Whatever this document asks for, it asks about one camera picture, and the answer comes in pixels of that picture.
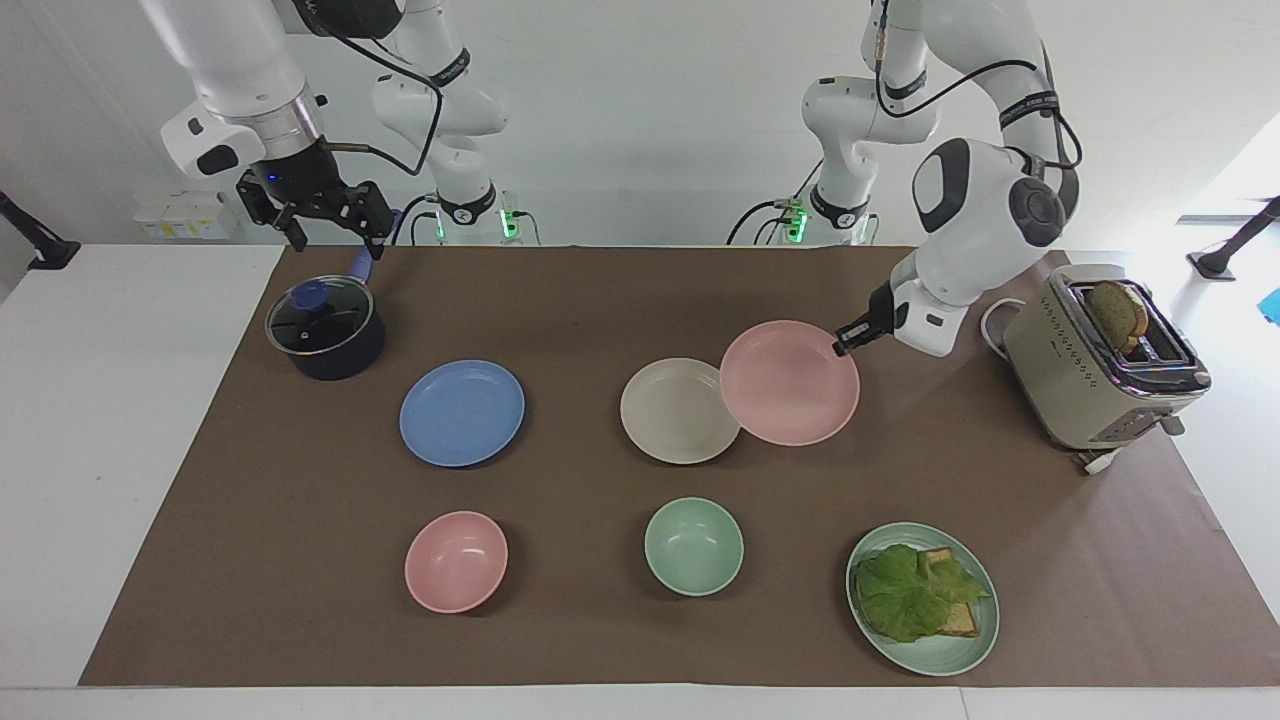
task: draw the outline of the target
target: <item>blue plate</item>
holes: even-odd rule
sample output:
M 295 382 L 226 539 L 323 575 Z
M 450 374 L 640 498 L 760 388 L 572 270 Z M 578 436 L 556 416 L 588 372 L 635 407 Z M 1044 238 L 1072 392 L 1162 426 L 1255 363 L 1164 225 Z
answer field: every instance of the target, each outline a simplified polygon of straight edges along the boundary
M 401 437 L 422 460 L 465 468 L 488 460 L 516 437 L 525 391 L 506 368 L 457 360 L 413 384 L 401 406 Z

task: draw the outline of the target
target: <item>green bowl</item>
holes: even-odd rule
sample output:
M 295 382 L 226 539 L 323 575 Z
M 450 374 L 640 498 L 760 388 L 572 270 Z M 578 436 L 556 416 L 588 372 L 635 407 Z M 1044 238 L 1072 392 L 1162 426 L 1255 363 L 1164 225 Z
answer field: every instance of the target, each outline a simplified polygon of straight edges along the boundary
M 742 568 L 742 530 L 728 510 L 709 500 L 672 500 L 649 520 L 644 556 L 672 591 L 708 596 L 724 589 Z
M 858 564 L 879 555 L 892 544 L 905 544 L 915 550 L 933 550 L 943 546 L 951 548 L 960 566 L 977 578 L 991 593 L 991 597 L 969 603 L 973 619 L 978 623 L 977 638 L 933 635 L 911 643 L 900 643 L 872 629 L 863 616 L 858 594 L 854 592 Z M 960 544 L 960 541 L 937 528 L 919 523 L 893 523 L 867 533 L 849 557 L 849 568 L 845 571 L 845 592 L 849 594 L 849 609 L 854 612 L 854 620 L 858 621 L 858 626 L 861 628 L 872 646 L 884 657 L 920 675 L 946 678 L 973 670 L 987 659 L 991 648 L 996 644 L 996 635 L 1000 634 L 1000 602 L 996 600 L 996 588 L 991 584 L 987 569 L 982 566 L 982 562 L 978 562 L 968 547 Z

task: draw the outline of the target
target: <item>power cord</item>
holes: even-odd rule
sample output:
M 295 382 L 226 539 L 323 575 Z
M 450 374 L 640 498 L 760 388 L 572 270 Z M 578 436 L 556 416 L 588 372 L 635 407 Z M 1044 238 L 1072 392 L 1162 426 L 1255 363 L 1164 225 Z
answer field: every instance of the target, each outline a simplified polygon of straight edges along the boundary
M 532 213 L 529 213 L 526 210 L 516 210 L 515 213 L 511 214 L 511 217 L 529 218 L 529 220 L 534 223 L 534 240 L 538 241 L 538 247 L 543 246 L 543 233 L 538 229 L 538 218 L 535 218 Z
M 773 229 L 776 232 L 778 229 L 778 225 L 781 225 L 783 222 L 785 220 L 782 220 L 781 218 L 774 218 L 772 220 L 764 220 L 763 223 L 760 223 L 760 229 L 755 231 L 755 240 L 751 241 L 751 245 L 760 243 L 760 236 L 764 234 L 764 228 L 773 225 Z M 764 245 L 768 245 L 772 241 L 773 241 L 773 233 L 769 233 L 769 240 Z
M 767 200 L 764 202 L 755 205 L 746 213 L 742 213 L 742 217 L 737 219 L 737 223 L 733 225 L 733 229 L 730 231 L 728 240 L 724 241 L 724 245 L 733 245 L 733 236 L 737 234 L 737 231 L 742 229 L 742 225 L 746 224 L 748 218 L 759 213 L 760 210 L 764 210 L 765 208 L 777 208 L 777 206 L 778 206 L 777 200 Z
M 813 176 L 818 174 L 819 168 L 822 168 L 822 160 L 818 160 L 818 163 L 813 167 L 813 169 L 809 170 L 809 174 L 805 176 L 804 182 L 800 183 L 800 187 L 797 187 L 796 191 L 791 193 L 792 200 L 800 199 L 800 193 L 804 192 L 805 186 L 809 184 L 809 181 L 813 179 Z
M 392 63 L 390 60 L 387 60 L 384 58 L 379 58 L 376 54 L 370 53 L 365 47 L 361 47 L 358 44 L 356 44 L 356 41 L 351 40 L 349 37 L 347 37 L 347 36 L 344 36 L 344 35 L 342 35 L 339 32 L 334 32 L 333 28 L 330 28 L 329 26 L 326 26 L 320 19 L 320 15 L 312 13 L 311 17 L 315 19 L 316 24 L 321 29 L 324 29 L 329 35 L 332 35 L 333 38 L 337 40 L 338 42 L 342 42 L 343 45 L 346 45 L 347 47 L 349 47 L 353 51 L 358 53 L 360 55 L 364 55 L 365 58 L 369 58 L 370 60 L 378 63 L 379 65 L 381 65 L 384 68 L 390 69 L 392 72 L 397 72 L 397 73 L 399 73 L 399 74 L 402 74 L 402 76 L 404 76 L 404 77 L 407 77 L 407 78 L 410 78 L 412 81 L 416 81 L 416 82 L 420 82 L 420 83 L 425 85 L 428 88 L 430 88 L 431 92 L 435 94 L 435 110 L 431 113 L 431 127 L 426 132 L 426 142 L 422 143 L 422 151 L 417 156 L 417 164 L 415 164 L 412 168 L 410 168 L 408 165 L 406 165 L 404 163 L 402 163 L 399 159 L 394 158 L 392 154 L 389 154 L 389 152 L 387 152 L 384 150 L 379 150 L 378 147 L 372 147 L 370 145 L 365 145 L 365 143 L 337 142 L 337 143 L 326 143 L 326 147 L 329 147 L 329 150 L 334 150 L 334 151 L 338 151 L 338 152 L 366 152 L 369 155 L 374 155 L 374 156 L 381 158 L 383 160 L 387 160 L 388 163 L 396 165 L 397 168 L 399 168 L 401 170 L 403 170 L 404 173 L 407 173 L 407 174 L 410 174 L 412 177 L 416 177 L 416 176 L 421 174 L 422 173 L 422 167 L 426 165 L 426 154 L 428 154 L 428 151 L 431 150 L 431 141 L 435 138 L 435 131 L 440 126 L 440 109 L 444 106 L 444 94 L 440 92 L 440 88 L 434 82 L 431 82 L 430 79 L 420 76 L 419 73 L 415 73 L 413 70 L 411 70 L 408 68 L 397 65 L 396 63 Z M 385 51 L 389 55 L 394 55 L 394 53 L 390 53 L 389 50 L 385 50 Z
M 1079 457 L 1080 462 L 1084 464 L 1085 474 L 1097 475 L 1102 470 L 1111 466 L 1111 462 L 1115 461 L 1116 455 L 1120 455 L 1121 450 L 1124 450 L 1124 447 L 1117 447 L 1110 451 L 1094 450 L 1089 452 L 1080 452 L 1076 457 Z
M 419 213 L 417 215 L 413 215 L 413 219 L 410 220 L 408 243 L 412 245 L 413 247 L 417 247 L 417 222 L 421 220 L 422 218 L 431 218 L 434 220 L 436 219 L 436 215 L 434 210 L 425 210 L 422 213 Z
M 978 332 L 982 333 L 982 340 L 987 343 L 987 347 L 989 347 L 996 355 L 1000 355 L 1005 363 L 1009 363 L 1009 354 L 991 338 L 991 331 L 987 329 L 987 320 L 991 319 L 991 314 L 995 313 L 996 309 L 1004 307 L 1005 305 L 1027 305 L 1027 302 L 1018 300 L 1016 297 L 1002 297 L 992 302 L 991 307 L 987 307 L 987 311 L 982 314 L 982 319 L 978 320 Z
M 408 205 L 404 206 L 404 210 L 401 211 L 401 220 L 396 223 L 396 229 L 392 231 L 392 240 L 388 245 L 393 247 L 396 246 L 396 241 L 399 238 L 399 232 L 401 229 L 404 228 L 404 218 L 410 217 L 410 213 L 413 211 L 413 208 L 417 208 L 422 202 L 438 202 L 438 201 L 439 197 L 436 197 L 434 192 L 428 192 L 426 195 L 419 195 L 413 200 L 410 200 Z
M 914 114 L 919 113 L 920 110 L 928 108 L 929 105 L 933 105 L 934 102 L 937 102 L 942 97 L 947 96 L 948 94 L 951 94 L 954 90 L 956 90 L 961 85 L 964 85 L 964 83 L 966 83 L 966 82 L 969 82 L 969 81 L 972 81 L 972 79 L 974 79 L 977 77 L 980 77 L 980 76 L 983 76 L 986 73 L 989 73 L 991 70 L 998 70 L 1000 68 L 1027 68 L 1027 69 L 1029 69 L 1032 72 L 1036 72 L 1036 70 L 1039 69 L 1039 67 L 1037 67 L 1034 63 L 1029 63 L 1027 60 L 1000 60 L 1000 61 L 996 61 L 996 63 L 991 63 L 988 65 L 983 65 L 983 67 L 978 68 L 977 70 L 973 70 L 972 73 L 969 73 L 969 74 L 964 76 L 963 78 L 952 82 L 951 85 L 948 85 L 946 88 L 943 88 L 942 91 L 940 91 L 933 97 L 929 97 L 928 100 L 925 100 L 924 102 L 922 102 L 920 105 L 918 105 L 918 106 L 915 106 L 915 108 L 913 108 L 910 110 L 905 110 L 902 113 L 897 113 L 895 110 L 891 110 L 888 108 L 888 105 L 884 104 L 883 82 L 881 82 L 881 70 L 882 70 L 882 68 L 884 65 L 884 40 L 886 40 L 887 33 L 888 33 L 888 4 L 890 4 L 890 0 L 884 0 L 884 5 L 881 8 L 879 38 L 877 40 L 877 44 L 876 44 L 876 101 L 879 104 L 881 110 L 883 110 L 884 114 L 888 115 L 888 117 L 891 117 L 891 118 L 906 118 L 906 117 L 914 115 Z M 1066 131 L 1068 137 L 1071 138 L 1071 145 L 1075 146 L 1075 160 L 1071 161 L 1071 163 L 1059 163 L 1059 161 L 1052 161 L 1052 160 L 1044 160 L 1044 167 L 1047 167 L 1047 168 L 1057 168 L 1060 170 L 1073 170 L 1073 169 L 1080 167 L 1080 163 L 1084 161 L 1084 146 L 1080 145 L 1080 138 L 1075 135 L 1075 131 L 1071 128 L 1071 123 L 1066 122 L 1066 118 L 1062 117 L 1062 111 L 1055 109 L 1052 113 L 1053 113 L 1053 119 L 1057 120 L 1057 123 L 1062 127 L 1064 131 Z

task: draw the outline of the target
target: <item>plate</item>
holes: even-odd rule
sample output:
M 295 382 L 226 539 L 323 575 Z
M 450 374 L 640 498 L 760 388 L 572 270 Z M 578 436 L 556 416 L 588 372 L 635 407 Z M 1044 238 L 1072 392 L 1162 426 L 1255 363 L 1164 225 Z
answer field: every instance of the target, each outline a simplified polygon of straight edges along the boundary
M 408 593 L 431 612 L 479 607 L 506 574 L 507 537 L 493 519 L 470 510 L 428 523 L 404 556 Z
M 791 447 L 840 432 L 858 407 L 854 359 L 831 348 L 835 337 L 796 320 L 755 325 L 721 361 L 721 391 L 733 419 L 753 436 Z
M 465 468 L 493 457 L 516 437 L 525 392 L 506 368 L 457 360 L 413 384 L 401 405 L 401 437 L 420 459 Z
M 690 597 L 714 594 L 742 569 L 742 530 L 719 505 L 682 497 L 663 505 L 644 532 L 644 557 L 658 582 Z
M 719 370 L 689 357 L 645 365 L 622 391 L 622 427 L 648 455 L 675 465 L 705 462 L 737 438 Z
M 915 550 L 933 550 L 943 546 L 951 548 L 960 566 L 977 578 L 991 593 L 991 597 L 969 603 L 973 619 L 978 624 L 977 638 L 933 635 L 913 643 L 900 643 L 872 629 L 867 619 L 863 618 L 858 596 L 854 592 L 855 570 L 859 562 L 879 555 L 891 544 L 905 544 Z M 845 593 L 849 596 L 849 609 L 854 614 L 854 620 L 858 621 L 858 626 L 861 628 L 872 646 L 884 657 L 920 675 L 946 678 L 973 670 L 987 659 L 991 648 L 996 644 L 996 635 L 1000 634 L 1000 601 L 996 600 L 996 588 L 991 584 L 987 569 L 960 541 L 929 525 L 893 523 L 867 533 L 849 557 L 849 568 L 845 570 Z

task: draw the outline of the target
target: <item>toaster lever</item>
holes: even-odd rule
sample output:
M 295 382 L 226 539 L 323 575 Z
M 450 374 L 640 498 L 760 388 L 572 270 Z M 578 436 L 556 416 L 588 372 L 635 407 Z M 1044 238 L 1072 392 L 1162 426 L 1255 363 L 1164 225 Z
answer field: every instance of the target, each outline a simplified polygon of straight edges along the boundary
M 1178 415 L 1165 415 L 1160 419 L 1160 427 L 1171 437 L 1178 437 L 1187 432 L 1187 427 L 1183 425 L 1183 420 Z

